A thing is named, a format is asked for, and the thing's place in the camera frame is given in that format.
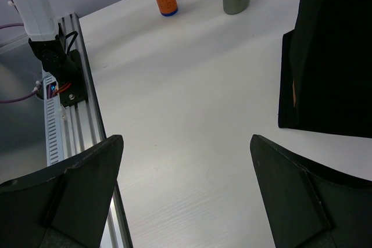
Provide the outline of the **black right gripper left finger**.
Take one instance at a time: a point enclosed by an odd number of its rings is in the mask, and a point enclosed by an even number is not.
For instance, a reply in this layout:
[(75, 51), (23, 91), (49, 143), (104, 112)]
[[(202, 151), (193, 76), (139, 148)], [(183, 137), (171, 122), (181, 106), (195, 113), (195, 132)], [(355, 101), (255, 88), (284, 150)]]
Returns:
[(123, 154), (121, 135), (1, 184), (1, 247), (99, 247)]

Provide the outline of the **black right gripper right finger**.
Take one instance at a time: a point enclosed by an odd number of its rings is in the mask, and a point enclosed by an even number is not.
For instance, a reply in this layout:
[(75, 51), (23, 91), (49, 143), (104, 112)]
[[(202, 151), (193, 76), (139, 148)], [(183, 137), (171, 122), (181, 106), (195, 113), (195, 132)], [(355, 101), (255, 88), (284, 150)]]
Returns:
[(371, 247), (371, 181), (261, 135), (250, 151), (276, 247)]

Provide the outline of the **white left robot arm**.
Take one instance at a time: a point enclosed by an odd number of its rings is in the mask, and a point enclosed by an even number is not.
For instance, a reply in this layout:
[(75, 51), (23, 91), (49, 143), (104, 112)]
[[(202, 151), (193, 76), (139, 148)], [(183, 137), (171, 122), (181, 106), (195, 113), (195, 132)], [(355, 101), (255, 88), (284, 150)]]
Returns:
[[(42, 63), (44, 71), (52, 74), (57, 82), (81, 82), (81, 70), (71, 60), (70, 48), (65, 45), (67, 35), (59, 27), (49, 0), (10, 0), (16, 7), (28, 35), (31, 49)], [(223, 10), (228, 15), (244, 11), (250, 0), (223, 0)]]

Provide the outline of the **black canvas bag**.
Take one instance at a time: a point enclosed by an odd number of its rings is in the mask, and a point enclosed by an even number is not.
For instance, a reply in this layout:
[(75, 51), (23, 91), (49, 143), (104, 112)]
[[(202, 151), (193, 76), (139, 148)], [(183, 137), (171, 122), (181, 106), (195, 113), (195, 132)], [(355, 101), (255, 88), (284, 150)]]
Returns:
[(278, 126), (371, 137), (370, 0), (300, 0), (283, 35)]

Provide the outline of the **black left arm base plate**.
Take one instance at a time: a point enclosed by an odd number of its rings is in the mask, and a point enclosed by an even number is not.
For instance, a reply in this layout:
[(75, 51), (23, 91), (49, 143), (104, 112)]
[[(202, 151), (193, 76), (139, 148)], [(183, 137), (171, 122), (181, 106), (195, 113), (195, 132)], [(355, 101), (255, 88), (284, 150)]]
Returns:
[(72, 50), (69, 53), (69, 58), (77, 66), (79, 73), (77, 78), (70, 81), (70, 86), (59, 93), (60, 104), (63, 107), (75, 106), (76, 104), (88, 99), (87, 87), (83, 73), (81, 55), (78, 50)]

